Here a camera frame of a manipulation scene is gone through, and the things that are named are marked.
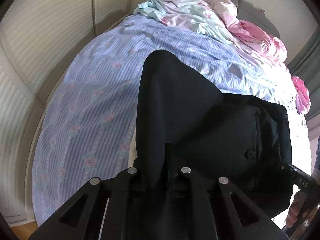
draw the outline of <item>mattress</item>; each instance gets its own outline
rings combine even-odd
[[[172,52],[223,93],[251,94],[284,105],[293,165],[310,169],[304,116],[297,114],[294,100],[273,92],[277,84],[262,68],[215,39],[129,16],[84,47],[49,103],[32,170],[38,225],[89,178],[109,179],[127,167],[143,62],[157,49]]]

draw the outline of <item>pink fabric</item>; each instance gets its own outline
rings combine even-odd
[[[299,77],[291,77],[291,79],[297,91],[296,108],[298,113],[307,114],[311,106],[309,90],[304,86],[304,82]]]
[[[254,49],[261,56],[275,63],[283,63],[287,58],[287,50],[283,42],[264,30],[247,21],[239,21],[236,17],[237,7],[230,0],[203,0],[208,3],[226,24],[228,31],[243,43]]]

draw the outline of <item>black device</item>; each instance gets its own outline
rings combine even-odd
[[[312,177],[289,164],[271,168],[308,193],[300,214],[319,202],[320,185]],[[167,151],[164,170],[163,192],[148,191],[138,158],[115,178],[90,179],[29,240],[148,239],[152,225],[161,223],[160,206],[170,212],[170,225],[154,239],[285,240],[304,220],[299,215],[292,228],[279,229],[228,178],[203,178]],[[146,202],[148,211],[141,214]]]

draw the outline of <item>black button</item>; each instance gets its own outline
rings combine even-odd
[[[256,157],[256,152],[254,150],[249,150],[245,153],[245,157],[252,160]]]

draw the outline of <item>wooden floor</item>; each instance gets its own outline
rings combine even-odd
[[[31,222],[22,226],[12,227],[11,230],[20,240],[28,240],[29,236],[38,228],[36,222]]]

